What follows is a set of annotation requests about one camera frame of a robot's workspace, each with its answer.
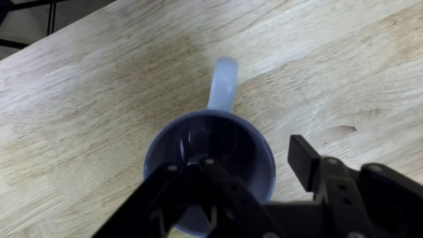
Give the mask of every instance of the wooden table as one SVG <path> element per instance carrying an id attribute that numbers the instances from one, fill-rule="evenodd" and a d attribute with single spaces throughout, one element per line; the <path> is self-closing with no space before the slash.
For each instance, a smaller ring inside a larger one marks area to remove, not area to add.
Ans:
<path id="1" fill-rule="evenodd" d="M 0 62 L 0 237 L 90 237 L 170 119 L 239 61 L 235 112 L 268 139 L 275 200 L 309 198 L 291 133 L 423 182 L 419 0 L 118 0 Z"/>

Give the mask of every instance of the screw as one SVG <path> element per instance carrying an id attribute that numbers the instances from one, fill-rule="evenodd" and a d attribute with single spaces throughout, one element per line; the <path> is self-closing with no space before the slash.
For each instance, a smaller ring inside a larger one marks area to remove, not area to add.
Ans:
<path id="1" fill-rule="evenodd" d="M 264 233 L 262 238 L 279 238 L 275 233 Z"/>
<path id="2" fill-rule="evenodd" d="M 338 164 L 338 161 L 336 159 L 332 159 L 332 157 L 328 159 L 328 162 L 332 164 L 332 165 L 337 165 Z"/>
<path id="3" fill-rule="evenodd" d="M 177 170 L 177 165 L 169 165 L 169 166 L 168 166 L 168 170 L 169 170 L 169 172 Z"/>
<path id="4" fill-rule="evenodd" d="M 379 165 L 375 165 L 375 164 L 369 165 L 369 169 L 375 172 L 375 173 L 382 172 L 382 168 Z"/>
<path id="5" fill-rule="evenodd" d="M 206 164 L 214 164 L 213 159 L 206 159 Z"/>
<path id="6" fill-rule="evenodd" d="M 348 238 L 366 238 L 366 235 L 357 233 L 357 231 L 350 231 L 350 233 L 348 233 Z"/>

